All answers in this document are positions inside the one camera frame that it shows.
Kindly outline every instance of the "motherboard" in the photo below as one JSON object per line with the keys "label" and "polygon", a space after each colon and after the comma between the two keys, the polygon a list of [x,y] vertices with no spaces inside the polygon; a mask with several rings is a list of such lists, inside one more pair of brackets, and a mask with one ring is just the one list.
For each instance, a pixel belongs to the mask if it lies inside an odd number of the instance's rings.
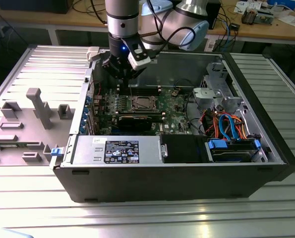
{"label": "motherboard", "polygon": [[191,134],[185,95],[175,89],[129,87],[93,96],[87,106],[89,135]]}

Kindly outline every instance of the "paper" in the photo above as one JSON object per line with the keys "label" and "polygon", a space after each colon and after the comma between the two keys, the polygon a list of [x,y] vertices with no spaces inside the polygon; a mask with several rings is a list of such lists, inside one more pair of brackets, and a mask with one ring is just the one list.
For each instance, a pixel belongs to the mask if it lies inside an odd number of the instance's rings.
{"label": "paper", "polygon": [[291,26],[295,26],[295,16],[284,16],[284,17],[281,17],[281,18],[278,18],[280,21],[284,22],[284,23],[287,23]]}
{"label": "paper", "polygon": [[256,1],[256,2],[247,2],[247,1],[238,1],[236,3],[236,7],[234,12],[244,14],[246,8],[255,8],[256,10],[261,9],[262,2]]}

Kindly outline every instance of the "electronic equipment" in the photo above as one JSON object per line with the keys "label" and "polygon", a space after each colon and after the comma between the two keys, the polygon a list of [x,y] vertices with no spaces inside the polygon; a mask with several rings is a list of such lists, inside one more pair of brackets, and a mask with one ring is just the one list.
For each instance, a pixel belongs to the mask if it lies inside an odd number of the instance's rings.
{"label": "electronic equipment", "polygon": [[92,63],[99,81],[81,96],[63,162],[52,160],[73,201],[248,197],[295,170],[229,54],[163,52],[127,88],[102,65]]}
{"label": "electronic equipment", "polygon": [[246,8],[241,20],[243,24],[249,25],[252,25],[253,23],[271,24],[274,20],[274,16],[269,10]]}
{"label": "electronic equipment", "polygon": [[2,10],[43,11],[66,14],[73,0],[0,0]]}
{"label": "electronic equipment", "polygon": [[219,0],[208,0],[206,11],[208,13],[207,21],[209,22],[210,30],[213,30],[215,27],[220,7],[221,2]]}

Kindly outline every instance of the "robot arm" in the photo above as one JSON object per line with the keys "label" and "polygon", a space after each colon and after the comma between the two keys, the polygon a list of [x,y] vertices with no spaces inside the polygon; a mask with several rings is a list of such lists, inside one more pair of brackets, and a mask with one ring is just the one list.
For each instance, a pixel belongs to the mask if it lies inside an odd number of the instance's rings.
{"label": "robot arm", "polygon": [[168,0],[147,0],[142,9],[141,34],[155,33],[146,37],[138,34],[138,0],[105,2],[110,56],[102,67],[115,79],[123,80],[125,87],[129,79],[136,78],[147,67],[164,44],[194,50],[209,27],[205,20],[207,0],[183,0],[175,9]]}

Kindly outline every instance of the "blue latch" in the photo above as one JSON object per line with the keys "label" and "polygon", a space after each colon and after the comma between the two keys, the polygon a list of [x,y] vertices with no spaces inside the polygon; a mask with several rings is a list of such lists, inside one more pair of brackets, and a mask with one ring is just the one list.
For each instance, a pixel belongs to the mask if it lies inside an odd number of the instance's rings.
{"label": "blue latch", "polygon": [[228,145],[224,140],[210,140],[208,142],[209,149],[217,148],[217,149],[224,149],[227,148]]}
{"label": "blue latch", "polygon": [[259,140],[254,140],[254,144],[255,144],[256,148],[258,148],[258,149],[261,148],[261,143]]}
{"label": "blue latch", "polygon": [[86,96],[86,103],[90,104],[92,102],[92,98],[90,96]]}
{"label": "blue latch", "polygon": [[50,152],[52,156],[63,156],[64,154],[64,147],[53,148]]}

